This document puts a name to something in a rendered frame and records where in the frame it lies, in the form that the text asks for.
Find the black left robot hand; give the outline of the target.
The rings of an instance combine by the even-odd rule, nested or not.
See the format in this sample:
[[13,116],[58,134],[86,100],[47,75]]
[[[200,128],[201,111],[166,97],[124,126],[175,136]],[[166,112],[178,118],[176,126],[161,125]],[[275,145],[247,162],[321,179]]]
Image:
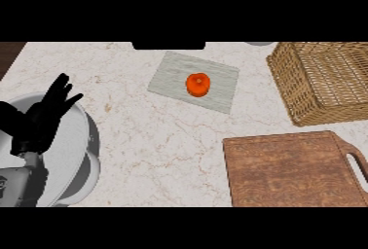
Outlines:
[[27,152],[40,155],[49,150],[64,115],[83,98],[78,93],[68,97],[73,89],[70,76],[62,73],[39,102],[22,113],[0,101],[0,130],[12,136],[10,154],[21,157]]

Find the brown wooden cutting board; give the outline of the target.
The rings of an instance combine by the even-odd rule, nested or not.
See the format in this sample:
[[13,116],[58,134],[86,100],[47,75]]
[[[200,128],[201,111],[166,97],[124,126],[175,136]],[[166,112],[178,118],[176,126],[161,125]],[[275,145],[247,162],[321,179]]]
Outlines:
[[368,160],[331,131],[226,138],[232,206],[368,207],[349,159],[368,180]]

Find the wicker basket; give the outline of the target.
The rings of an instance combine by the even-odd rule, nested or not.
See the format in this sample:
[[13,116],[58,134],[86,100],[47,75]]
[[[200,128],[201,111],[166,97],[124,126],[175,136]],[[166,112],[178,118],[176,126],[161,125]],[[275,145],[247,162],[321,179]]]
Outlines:
[[296,126],[368,120],[368,42],[279,42],[266,60]]

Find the white round bowl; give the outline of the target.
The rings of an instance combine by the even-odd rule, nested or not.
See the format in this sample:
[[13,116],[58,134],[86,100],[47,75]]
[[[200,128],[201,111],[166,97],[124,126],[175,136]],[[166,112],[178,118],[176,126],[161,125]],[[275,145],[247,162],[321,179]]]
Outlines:
[[[34,92],[9,100],[9,103],[25,112],[33,103],[39,102],[43,92]],[[12,136],[0,130],[0,170],[8,167],[25,166],[25,160],[10,155]],[[64,115],[50,149],[43,154],[49,176],[37,207],[70,206],[83,201],[90,194],[101,172],[99,133],[93,120],[89,119],[78,103]],[[21,186],[25,188],[25,177]],[[10,176],[0,173],[0,206],[15,206],[13,196],[22,187],[9,188],[16,183]]]

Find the dark brown wooden panel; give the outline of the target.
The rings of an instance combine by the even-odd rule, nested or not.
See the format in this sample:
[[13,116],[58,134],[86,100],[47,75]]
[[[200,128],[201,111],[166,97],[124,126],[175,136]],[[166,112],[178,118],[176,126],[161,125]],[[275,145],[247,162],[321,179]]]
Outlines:
[[9,71],[25,45],[25,42],[0,42],[0,80]]

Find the grey rectangular placemat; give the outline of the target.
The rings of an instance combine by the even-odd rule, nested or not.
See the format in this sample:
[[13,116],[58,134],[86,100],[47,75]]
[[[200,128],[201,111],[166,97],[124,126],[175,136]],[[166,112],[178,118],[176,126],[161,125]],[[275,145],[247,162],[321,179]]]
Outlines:
[[[195,73],[204,73],[210,78],[209,93],[201,97],[194,97],[186,91],[186,78]],[[166,52],[148,90],[213,111],[229,114],[237,91],[237,79],[238,69],[235,67],[176,52]]]

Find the orange bell pepper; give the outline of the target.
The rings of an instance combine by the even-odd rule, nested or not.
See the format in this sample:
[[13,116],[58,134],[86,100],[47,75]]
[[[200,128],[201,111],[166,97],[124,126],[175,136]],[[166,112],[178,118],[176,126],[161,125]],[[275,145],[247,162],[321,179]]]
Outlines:
[[203,97],[210,90],[210,78],[204,73],[191,74],[185,80],[186,91],[194,97]]

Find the black appliance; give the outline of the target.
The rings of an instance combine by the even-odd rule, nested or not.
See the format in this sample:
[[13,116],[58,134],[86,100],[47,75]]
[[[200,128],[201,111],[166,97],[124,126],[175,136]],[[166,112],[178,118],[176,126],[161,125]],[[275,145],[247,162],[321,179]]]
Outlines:
[[132,42],[132,46],[136,50],[203,50],[206,48],[206,42],[194,42],[194,43]]

